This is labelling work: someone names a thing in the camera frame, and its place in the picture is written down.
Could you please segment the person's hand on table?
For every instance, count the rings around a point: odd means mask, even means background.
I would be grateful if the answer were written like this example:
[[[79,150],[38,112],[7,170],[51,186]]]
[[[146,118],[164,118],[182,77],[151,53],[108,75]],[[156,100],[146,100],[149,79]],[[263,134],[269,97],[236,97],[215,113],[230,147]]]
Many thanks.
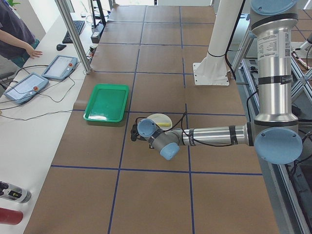
[[[35,50],[33,47],[31,46],[27,46],[25,48],[27,54],[30,56],[30,58],[34,59],[34,58],[39,58],[40,56],[42,56],[43,52],[42,51],[38,51]]]

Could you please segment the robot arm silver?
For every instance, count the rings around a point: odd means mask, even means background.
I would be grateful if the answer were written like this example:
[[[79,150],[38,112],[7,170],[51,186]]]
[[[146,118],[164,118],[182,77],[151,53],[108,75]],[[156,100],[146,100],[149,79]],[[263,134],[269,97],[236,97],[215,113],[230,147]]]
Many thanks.
[[[298,21],[294,0],[250,1],[251,32],[257,38],[259,113],[241,126],[183,129],[182,120],[163,130],[151,118],[135,121],[131,139],[144,140],[167,160],[181,145],[253,146],[263,160],[288,164],[298,159],[303,143],[292,113],[291,30]]]

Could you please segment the person's forearm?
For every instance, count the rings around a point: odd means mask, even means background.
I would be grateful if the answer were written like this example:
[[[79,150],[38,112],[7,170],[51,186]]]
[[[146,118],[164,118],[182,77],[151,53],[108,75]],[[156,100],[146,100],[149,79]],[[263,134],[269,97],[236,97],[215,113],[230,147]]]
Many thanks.
[[[0,31],[0,40],[5,42],[5,43],[8,43],[10,45],[13,45],[13,46],[16,46],[16,47],[19,47],[19,48],[23,48],[27,52],[32,52],[33,51],[33,47],[30,44],[28,44],[28,43],[26,43],[26,42],[24,42],[24,41],[22,41],[22,40],[20,40],[20,39],[18,39],[16,37],[14,37],[13,35],[5,32],[3,30]]]

